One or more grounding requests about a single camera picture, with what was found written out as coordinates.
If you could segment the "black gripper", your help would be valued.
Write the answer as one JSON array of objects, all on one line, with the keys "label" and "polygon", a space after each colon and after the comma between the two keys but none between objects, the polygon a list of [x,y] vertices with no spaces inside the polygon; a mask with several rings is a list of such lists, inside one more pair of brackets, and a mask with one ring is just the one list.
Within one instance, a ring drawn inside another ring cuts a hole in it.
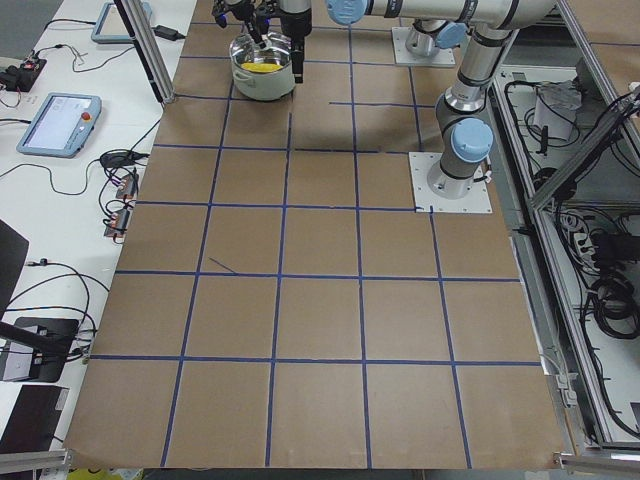
[{"label": "black gripper", "polygon": [[241,21],[245,22],[247,33],[251,37],[253,43],[258,48],[265,48],[266,41],[263,38],[262,27],[256,19],[255,13],[255,1],[254,0],[228,0],[228,9],[233,16]]},{"label": "black gripper", "polygon": [[292,40],[292,73],[295,83],[304,81],[305,37],[312,31],[310,0],[279,0],[280,23],[284,35]]}]

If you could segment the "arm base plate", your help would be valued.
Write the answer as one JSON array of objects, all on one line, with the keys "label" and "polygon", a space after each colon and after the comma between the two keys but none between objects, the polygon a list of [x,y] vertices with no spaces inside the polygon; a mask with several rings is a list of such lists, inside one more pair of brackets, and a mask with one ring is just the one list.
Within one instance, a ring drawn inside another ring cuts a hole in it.
[{"label": "arm base plate", "polygon": [[399,66],[453,68],[453,50],[439,48],[435,40],[414,27],[393,27],[391,30],[395,63]]},{"label": "arm base plate", "polygon": [[439,152],[410,152],[414,208],[424,213],[491,214],[484,171],[477,165],[472,177],[457,180],[441,169]]}]

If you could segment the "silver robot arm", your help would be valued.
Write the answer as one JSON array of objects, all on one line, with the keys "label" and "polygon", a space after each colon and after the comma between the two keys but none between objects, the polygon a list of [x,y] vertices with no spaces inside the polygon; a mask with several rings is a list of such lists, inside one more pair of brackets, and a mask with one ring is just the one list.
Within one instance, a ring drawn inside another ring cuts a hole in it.
[{"label": "silver robot arm", "polygon": [[411,17],[436,26],[425,31],[439,48],[448,27],[472,28],[453,85],[438,99],[436,117],[444,152],[428,173],[436,195],[460,199],[467,195],[479,164],[493,146],[491,128],[478,117],[486,90],[517,32],[535,24],[553,8],[552,1],[327,1],[333,22],[350,26],[363,17]]},{"label": "silver robot arm", "polygon": [[[349,26],[371,15],[372,1],[326,1],[330,19]],[[460,12],[446,20],[442,17],[415,14],[406,48],[428,56],[433,50],[449,49],[459,45],[477,8],[475,1],[465,1]],[[285,37],[290,41],[292,55],[304,57],[305,39],[312,31],[312,6],[309,1],[216,1],[212,16],[222,28],[227,26],[226,15],[244,23],[253,43],[260,49],[267,46],[270,21],[280,21]]]}]

